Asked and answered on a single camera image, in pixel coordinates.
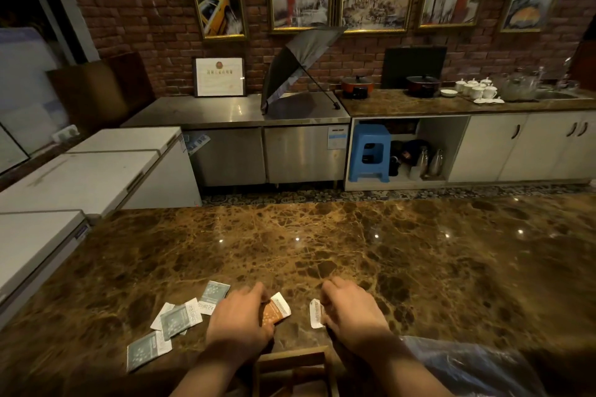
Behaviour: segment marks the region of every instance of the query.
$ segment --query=freezer lid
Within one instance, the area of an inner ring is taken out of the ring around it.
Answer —
[[[97,220],[158,158],[157,151],[63,154],[0,193],[0,213],[79,210]]]
[[[0,214],[0,303],[84,220],[80,211]]]
[[[179,127],[103,129],[69,153],[156,150],[162,155],[181,133]]]

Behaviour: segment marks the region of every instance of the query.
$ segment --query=black umbrella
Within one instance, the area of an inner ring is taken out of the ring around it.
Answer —
[[[315,27],[304,30],[283,47],[281,52],[273,58],[264,77],[263,93],[261,93],[263,115],[267,113],[268,105],[287,92],[289,87],[305,72],[321,91],[325,92],[307,69],[321,58],[321,55],[346,29],[347,27]],[[335,108],[339,109],[337,102],[333,100],[332,102]]]

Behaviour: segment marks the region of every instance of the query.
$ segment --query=stool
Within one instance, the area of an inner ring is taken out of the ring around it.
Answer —
[[[391,134],[381,124],[358,124],[354,127],[352,157],[348,180],[357,182],[363,174],[378,174],[381,182],[389,182],[389,152]],[[372,156],[372,163],[363,163],[364,156]]]

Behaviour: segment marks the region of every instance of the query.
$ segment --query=power outlet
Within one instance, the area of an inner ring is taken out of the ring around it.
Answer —
[[[76,128],[74,124],[65,127],[64,129],[56,132],[52,135],[52,139],[56,143],[64,143],[69,138],[73,138],[79,135],[79,130]]]

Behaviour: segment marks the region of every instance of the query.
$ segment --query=wooden box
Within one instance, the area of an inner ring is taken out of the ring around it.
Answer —
[[[313,380],[325,381],[327,397],[339,397],[333,373],[332,352],[327,346],[261,355],[253,366],[253,397],[269,397],[275,394],[275,389],[271,391],[265,389],[267,387],[265,376],[277,376],[281,382],[284,376],[290,380],[294,371],[308,370],[321,371],[321,375]]]

